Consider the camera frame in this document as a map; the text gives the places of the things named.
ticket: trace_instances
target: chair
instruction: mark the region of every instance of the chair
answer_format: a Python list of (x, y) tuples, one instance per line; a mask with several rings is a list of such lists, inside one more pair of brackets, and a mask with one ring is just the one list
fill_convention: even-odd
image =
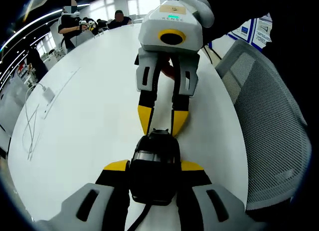
[(248, 161), (247, 210), (291, 198), (307, 169), (311, 145), (298, 104), (272, 62), (237, 40), (216, 66), (234, 104)]

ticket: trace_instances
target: white cable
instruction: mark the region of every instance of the white cable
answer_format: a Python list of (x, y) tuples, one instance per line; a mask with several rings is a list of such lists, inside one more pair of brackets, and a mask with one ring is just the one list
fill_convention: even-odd
[(26, 91), (26, 94), (25, 94), (25, 103), (24, 103), (24, 105), (25, 105), (25, 115), (26, 115), (26, 119), (27, 119), (27, 126), (29, 127), (30, 136), (31, 136), (31, 144), (30, 144), (30, 147), (29, 147), (28, 158), (27, 158), (27, 159), (29, 159), (30, 154), (31, 154), (31, 152), (32, 152), (32, 148), (33, 148), (33, 138), (34, 138), (34, 130), (35, 130), (35, 122), (36, 122), (35, 119), (36, 119), (37, 108), (38, 108), (39, 105), (37, 106), (37, 108), (36, 108), (36, 110), (35, 110), (35, 119), (34, 119), (34, 125), (33, 125), (33, 133), (32, 133), (32, 131), (31, 131), (31, 126), (30, 126), (30, 120), (31, 120), (31, 118), (29, 119), (29, 117), (28, 117), (27, 106), (26, 106), (26, 98), (27, 98), (28, 92), (29, 92), (32, 88), (36, 87), (37, 85), (41, 85), (41, 86), (42, 86), (42, 89), (43, 89), (44, 91), (46, 90), (45, 86), (43, 86), (43, 85), (40, 84), (40, 83), (37, 83), (37, 84), (32, 85), (30, 88), (28, 88), (28, 90)]

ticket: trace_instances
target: poster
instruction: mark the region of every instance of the poster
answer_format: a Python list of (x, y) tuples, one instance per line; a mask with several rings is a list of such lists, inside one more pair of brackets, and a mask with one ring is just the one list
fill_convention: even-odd
[(262, 49), (267, 42), (271, 41), (270, 31), (273, 27), (273, 22), (269, 14), (258, 18), (255, 28), (252, 45), (258, 49)]
[(252, 27), (253, 27), (254, 20), (248, 20), (244, 22), (240, 27), (238, 27), (236, 30), (233, 30), (229, 33), (229, 36), (238, 39), (241, 38), (247, 42), (250, 41), (251, 33), (252, 33)]

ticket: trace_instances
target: floor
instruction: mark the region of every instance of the floor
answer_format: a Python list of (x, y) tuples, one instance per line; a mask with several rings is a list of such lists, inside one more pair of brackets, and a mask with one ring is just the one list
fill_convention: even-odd
[(0, 179), (2, 180), (5, 188), (7, 189), (7, 192), (9, 196), (11, 197), (12, 202), (15, 204), (18, 210), (23, 213), (25, 218), (29, 221), (32, 221), (31, 215), (28, 213), (28, 211), (25, 209), (25, 206), (22, 203), (22, 200), (20, 199), (17, 191), (15, 190), (8, 163), (7, 160), (0, 158)]

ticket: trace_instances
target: man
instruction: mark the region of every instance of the man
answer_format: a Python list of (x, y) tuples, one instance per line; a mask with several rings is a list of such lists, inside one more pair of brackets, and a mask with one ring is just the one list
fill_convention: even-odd
[(97, 19), (96, 22), (98, 23), (99, 28), (102, 28), (103, 30), (105, 30), (105, 28), (108, 29), (108, 22), (106, 20)]
[(26, 63), (28, 65), (32, 65), (32, 67), (35, 69), (35, 76), (38, 79), (38, 82), (46, 75), (48, 72), (48, 69), (46, 68), (45, 64), (40, 58), (39, 52), (32, 48), (31, 46), (28, 46), (28, 56), (26, 58)]
[(114, 29), (129, 24), (132, 24), (132, 20), (128, 16), (124, 16), (121, 10), (117, 10), (115, 12), (115, 19), (108, 24), (108, 28)]
[(65, 47), (68, 53), (75, 48), (70, 39), (81, 34), (82, 30), (88, 28), (86, 25), (79, 25), (79, 21), (81, 20), (79, 15), (80, 12), (77, 11), (76, 1), (71, 0), (71, 5), (63, 8), (62, 15), (59, 19), (58, 32), (64, 36)]

